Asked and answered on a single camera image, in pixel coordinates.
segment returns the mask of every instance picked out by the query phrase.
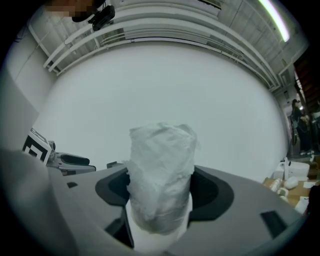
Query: white metal pipe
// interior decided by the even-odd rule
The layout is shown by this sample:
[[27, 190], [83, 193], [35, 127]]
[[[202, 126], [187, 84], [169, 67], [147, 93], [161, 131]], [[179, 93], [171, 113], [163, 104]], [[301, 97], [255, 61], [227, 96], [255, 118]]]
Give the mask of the white metal pipe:
[[217, 45], [220, 45], [220, 46], [223, 46], [224, 48], [228, 49], [229, 51], [235, 53], [235, 54], [238, 54], [234, 49], [232, 49], [231, 47], [227, 46], [227, 45], [224, 45], [222, 44], [221, 42], [218, 42], [216, 40], [213, 40], [212, 38], [209, 38], [209, 37], [205, 37], [204, 35], [201, 35], [201, 34], [197, 34], [197, 33], [194, 33], [194, 32], [190, 32], [190, 31], [185, 31], [185, 30], [181, 30], [181, 29], [174, 29], [174, 28], [144, 28], [144, 29], [137, 29], [137, 30], [133, 30], [133, 31], [128, 31], [128, 32], [123, 32], [123, 33], [119, 33], [119, 34], [115, 34], [115, 35], [112, 35], [110, 37], [107, 37], [106, 39], [103, 39], [100, 44], [101, 45], [104, 45], [106, 44], [107, 42], [109, 41], [112, 41], [114, 40], [115, 38], [119, 38], [119, 36], [121, 35], [125, 35], [125, 36], [136, 36], [137, 33], [139, 33], [139, 35], [143, 34], [143, 33], [154, 33], [154, 32], [161, 32], [161, 33], [168, 33], [168, 34], [180, 34], [180, 35], [183, 35], [183, 36], [192, 36], [192, 37], [197, 37], [199, 39], [202, 39], [202, 40], [206, 40], [206, 41], [210, 41], [214, 44], [217, 44]]
[[43, 67], [45, 68], [46, 66], [48, 66], [48, 64], [50, 63], [50, 61], [52, 61], [52, 59], [62, 51], [62, 49], [65, 47], [65, 44], [62, 43], [59, 45], [59, 47], [57, 49], [54, 50], [54, 52], [49, 56], [49, 58], [45, 61], [45, 63], [43, 64]]
[[281, 86], [276, 86], [276, 87], [272, 87], [271, 89], [269, 89], [269, 92], [272, 93], [274, 92], [275, 90], [279, 89]]
[[[31, 26], [31, 24], [29, 23], [28, 25], [28, 29], [31, 33], [31, 35], [33, 36], [34, 40], [37, 42], [37, 44], [40, 46], [40, 48], [44, 51], [44, 53], [49, 57], [50, 53], [47, 51], [47, 49], [45, 48], [45, 46], [41, 43], [41, 40], [38, 38], [36, 32], [34, 31], [33, 27]], [[56, 70], [55, 68], [52, 69], [54, 72], [59, 73], [58, 70]]]
[[[189, 16], [189, 17], [193, 17], [202, 21], [205, 21], [209, 24], [212, 24], [224, 31], [226, 31], [227, 33], [229, 33], [230, 35], [234, 36], [235, 38], [237, 38], [238, 40], [240, 40], [243, 44], [245, 44], [252, 52], [254, 52], [254, 54], [262, 61], [262, 63], [267, 67], [267, 69], [270, 71], [270, 73], [272, 74], [272, 78], [278, 83], [278, 85], [280, 84], [277, 76], [275, 75], [274, 71], [272, 70], [272, 68], [270, 67], [270, 65], [267, 63], [267, 61], [262, 57], [262, 55], [248, 42], [246, 41], [242, 36], [240, 36], [239, 34], [237, 34], [236, 32], [234, 32], [232, 29], [230, 29], [229, 27], [227, 27], [226, 25], [218, 22], [217, 20], [202, 15], [200, 13], [194, 12], [194, 11], [189, 11], [189, 10], [185, 10], [185, 9], [179, 9], [179, 8], [173, 8], [173, 7], [161, 7], [161, 6], [152, 6], [152, 7], [137, 7], [137, 8], [129, 8], [129, 9], [125, 9], [125, 10], [121, 10], [119, 12], [116, 13], [115, 15], [115, 20], [118, 18], [122, 18], [122, 17], [128, 17], [130, 15], [136, 15], [136, 14], [145, 14], [145, 13], [165, 13], [165, 14], [180, 14], [180, 15], [185, 15], [185, 16]], [[88, 24], [87, 26], [79, 29], [77, 32], [75, 32], [74, 34], [72, 34], [69, 38], [67, 38], [64, 43], [68, 44], [70, 43], [72, 40], [74, 40], [76, 37], [80, 36], [81, 34], [85, 33], [86, 31], [88, 31], [89, 29], [91, 29], [91, 25]]]
[[269, 78], [269, 80], [272, 82], [272, 84], [274, 86], [276, 86], [274, 84], [274, 81], [271, 78], [270, 74], [262, 67], [262, 65], [247, 50], [245, 50], [239, 44], [237, 44], [234, 41], [232, 41], [230, 38], [226, 37], [225, 35], [222, 35], [222, 34], [218, 33], [217, 31], [215, 31], [215, 30], [213, 30], [211, 28], [208, 28], [208, 27], [205, 27], [205, 26], [202, 26], [202, 25], [199, 25], [199, 24], [194, 24], [194, 23], [189, 22], [189, 21], [177, 20], [177, 19], [173, 19], [173, 18], [141, 18], [141, 19], [136, 19], [136, 20], [129, 20], [129, 21], [120, 22], [120, 23], [113, 24], [113, 25], [107, 26], [105, 28], [102, 28], [101, 30], [96, 31], [93, 34], [88, 35], [84, 39], [82, 39], [79, 42], [77, 42], [76, 44], [74, 44], [71, 48], [69, 48], [60, 58], [58, 58], [53, 63], [53, 65], [49, 68], [49, 71], [51, 72], [52, 69], [55, 66], [57, 66], [71, 52], [75, 51], [76, 49], [78, 49], [79, 47], [81, 47], [82, 45], [84, 45], [85, 43], [89, 42], [90, 40], [92, 40], [92, 39], [94, 39], [96, 37], [99, 37], [99, 36], [101, 36], [103, 34], [106, 34], [108, 32], [111, 32], [111, 31], [114, 31], [114, 30], [118, 30], [118, 29], [122, 29], [122, 28], [130, 28], [130, 27], [134, 27], [134, 26], [138, 26], [138, 25], [158, 25], [158, 24], [161, 24], [161, 25], [163, 25], [163, 24], [165, 24], [165, 25], [174, 25], [174, 26], [192, 28], [194, 30], [198, 30], [198, 31], [201, 31], [203, 33], [207, 33], [207, 34], [213, 35], [216, 38], [225, 41], [229, 45], [232, 45], [236, 49], [238, 49], [241, 52], [243, 52], [255, 65], [257, 65], [262, 70], [262, 72]]
[[80, 57], [79, 59], [77, 59], [76, 61], [72, 62], [71, 64], [69, 64], [67, 67], [65, 67], [60, 73], [58, 73], [57, 75], [59, 76], [61, 73], [65, 72], [66, 70], [68, 70], [69, 68], [71, 68], [72, 66], [74, 66], [75, 64], [77, 64], [78, 62], [84, 60], [87, 57], [90, 57], [100, 51], [103, 50], [107, 50], [111, 47], [115, 47], [115, 46], [119, 46], [119, 45], [124, 45], [124, 44], [130, 44], [133, 42], [149, 42], [149, 41], [166, 41], [166, 42], [177, 42], [177, 43], [184, 43], [184, 44], [189, 44], [189, 45], [194, 45], [194, 46], [199, 46], [202, 48], [206, 48], [208, 50], [217, 52], [219, 54], [222, 54], [226, 57], [229, 57], [233, 60], [236, 60], [237, 62], [239, 62], [240, 64], [242, 64], [243, 66], [247, 67], [249, 70], [251, 70], [252, 72], [254, 72], [255, 74], [257, 74], [264, 82], [267, 86], [269, 86], [267, 80], [256, 70], [254, 70], [251, 66], [249, 66], [248, 64], [244, 63], [243, 61], [241, 61], [240, 59], [237, 59], [233, 56], [231, 56], [230, 54], [221, 51], [219, 49], [216, 49], [214, 47], [208, 46], [206, 44], [202, 44], [202, 43], [198, 43], [198, 42], [193, 42], [193, 41], [189, 41], [189, 40], [184, 40], [184, 39], [176, 39], [176, 38], [167, 38], [167, 37], [144, 37], [144, 38], [136, 38], [136, 39], [128, 39], [128, 40], [123, 40], [123, 41], [119, 41], [119, 42], [115, 42], [115, 43], [111, 43], [107, 46], [102, 46], [99, 49], [96, 49], [92, 52], [89, 52], [88, 54]]
[[245, 46], [247, 46], [267, 67], [267, 69], [272, 74], [273, 79], [278, 84], [280, 84], [276, 74], [274, 73], [273, 69], [270, 67], [268, 62], [247, 40], [245, 40], [241, 35], [236, 33], [234, 30], [232, 30], [228, 26], [222, 24], [221, 22], [219, 22], [211, 17], [208, 17], [206, 15], [203, 15], [203, 14], [200, 14], [200, 13], [197, 13], [194, 11], [190, 11], [190, 10], [174, 8], [174, 7], [162, 7], [162, 6], [136, 7], [136, 8], [129, 8], [129, 9], [122, 10], [122, 11], [118, 12], [119, 17], [126, 17], [126, 16], [130, 16], [130, 15], [140, 15], [140, 14], [150, 14], [150, 13], [163, 13], [163, 14], [183, 15], [183, 16], [187, 16], [187, 17], [192, 17], [192, 18], [196, 18], [198, 20], [207, 22], [215, 27], [218, 27], [218, 28], [224, 30], [228, 34], [232, 35], [233, 37], [235, 37], [239, 41], [241, 41]]
[[144, 3], [134, 3], [126, 6], [121, 6], [116, 9], [117, 12], [122, 12], [127, 9], [139, 8], [139, 7], [165, 7], [165, 8], [178, 8], [180, 10], [192, 11], [198, 14], [205, 15], [211, 19], [218, 20], [218, 16], [215, 13], [210, 12], [210, 9], [199, 9], [197, 6], [186, 6], [181, 5], [181, 3], [171, 3], [171, 2], [144, 2]]
[[98, 39], [97, 39], [96, 37], [94, 38], [94, 42], [95, 42], [95, 45], [96, 45], [97, 48], [100, 48], [100, 47], [101, 47], [101, 46], [100, 46], [100, 43], [98, 42]]

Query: person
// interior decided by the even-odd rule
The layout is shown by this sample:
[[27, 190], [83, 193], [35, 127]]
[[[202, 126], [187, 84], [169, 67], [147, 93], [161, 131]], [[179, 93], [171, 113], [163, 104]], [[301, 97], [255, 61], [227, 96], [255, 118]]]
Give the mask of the person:
[[319, 216], [320, 213], [320, 182], [316, 182], [309, 192], [309, 204], [306, 213]]
[[102, 0], [50, 0], [45, 4], [49, 12], [64, 17], [88, 18], [96, 9], [95, 5], [102, 5]]
[[308, 117], [302, 114], [296, 99], [292, 101], [292, 119], [295, 122], [294, 127], [300, 139], [300, 155], [313, 154], [314, 151], [311, 150], [311, 140], [307, 127]]

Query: black plastic part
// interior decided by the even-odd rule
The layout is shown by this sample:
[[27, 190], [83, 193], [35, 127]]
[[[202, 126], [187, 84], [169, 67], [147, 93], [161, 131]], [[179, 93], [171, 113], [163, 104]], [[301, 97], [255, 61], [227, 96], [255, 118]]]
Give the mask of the black plastic part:
[[295, 223], [291, 224], [286, 230], [279, 234], [276, 238], [266, 242], [257, 249], [247, 253], [245, 256], [273, 256], [273, 255], [292, 255], [297, 254], [305, 244], [310, 243], [310, 239], [316, 236], [308, 235], [308, 230], [303, 230], [308, 222], [308, 217], [301, 217]]
[[62, 154], [60, 158], [63, 163], [69, 164], [69, 165], [88, 166], [90, 164], [90, 160], [85, 157]]
[[105, 24], [111, 21], [116, 15], [115, 7], [113, 5], [106, 6], [102, 11], [98, 12], [88, 22], [92, 24], [94, 31], [100, 30]]
[[221, 7], [219, 5], [214, 4], [214, 2], [210, 2], [208, 0], [207, 1], [206, 0], [198, 0], [198, 1], [221, 10]]
[[78, 186], [78, 184], [75, 183], [75, 182], [68, 182], [67, 185], [68, 185], [68, 188], [69, 188], [69, 189], [72, 189], [72, 188]]
[[122, 209], [121, 217], [115, 219], [106, 229], [106, 232], [118, 239], [121, 243], [130, 248], [134, 248], [134, 240], [129, 227], [126, 209]]
[[313, 216], [320, 216], [320, 185], [312, 186], [309, 192], [309, 204], [307, 213]]
[[37, 153], [34, 152], [32, 149], [29, 150], [29, 154], [35, 158], [37, 157]]
[[106, 168], [109, 169], [109, 168], [112, 168], [112, 167], [115, 167], [115, 166], [120, 166], [120, 165], [123, 165], [123, 163], [118, 163], [117, 161], [110, 162], [110, 163], [106, 164]]
[[93, 6], [91, 11], [82, 11], [80, 12], [80, 16], [72, 17], [72, 21], [75, 23], [84, 22], [88, 19], [92, 14], [95, 14], [98, 8], [105, 2], [105, 0], [95, 0], [93, 1]]
[[108, 177], [99, 180], [95, 185], [95, 191], [107, 204], [125, 207], [129, 200], [127, 186], [130, 177], [127, 168], [117, 171]]
[[189, 223], [217, 219], [229, 209], [235, 198], [228, 183], [197, 167], [191, 175], [190, 192], [193, 210], [189, 214]]
[[69, 175], [76, 175], [76, 171], [75, 170], [67, 170], [66, 171], [66, 175], [69, 176]]
[[267, 226], [273, 239], [280, 235], [287, 228], [287, 225], [276, 211], [264, 212], [261, 213], [260, 216], [262, 217], [263, 222]]

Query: white container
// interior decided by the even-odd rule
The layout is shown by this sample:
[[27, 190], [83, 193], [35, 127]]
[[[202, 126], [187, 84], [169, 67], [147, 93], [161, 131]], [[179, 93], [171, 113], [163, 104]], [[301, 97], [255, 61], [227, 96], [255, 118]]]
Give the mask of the white container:
[[310, 165], [303, 162], [291, 162], [288, 166], [289, 178], [306, 178], [308, 176]]
[[285, 174], [285, 162], [280, 162], [275, 171], [273, 172], [273, 179], [282, 179]]

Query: white cylindrical object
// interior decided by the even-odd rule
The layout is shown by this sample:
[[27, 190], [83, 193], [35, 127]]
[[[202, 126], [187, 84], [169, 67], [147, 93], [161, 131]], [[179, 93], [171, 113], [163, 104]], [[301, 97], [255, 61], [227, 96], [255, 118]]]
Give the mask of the white cylindrical object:
[[281, 188], [279, 188], [279, 190], [276, 193], [278, 195], [282, 195], [282, 196], [287, 197], [289, 194], [289, 191], [288, 191], [288, 189], [281, 187]]
[[314, 154], [312, 154], [312, 155], [311, 155], [311, 158], [310, 158], [310, 163], [313, 163], [313, 162], [314, 162], [314, 160], [315, 160], [315, 155], [314, 155]]
[[187, 125], [156, 123], [131, 129], [130, 137], [132, 219], [150, 233], [170, 234], [187, 210], [197, 135]]
[[283, 201], [286, 201], [287, 203], [289, 203], [289, 200], [286, 196], [284, 195], [281, 195], [280, 198], [283, 200]]
[[282, 179], [280, 178], [277, 178], [274, 182], [272, 182], [272, 184], [270, 185], [270, 189], [273, 191], [273, 192], [277, 192], [278, 189], [280, 188], [281, 186], [281, 183], [282, 183]]

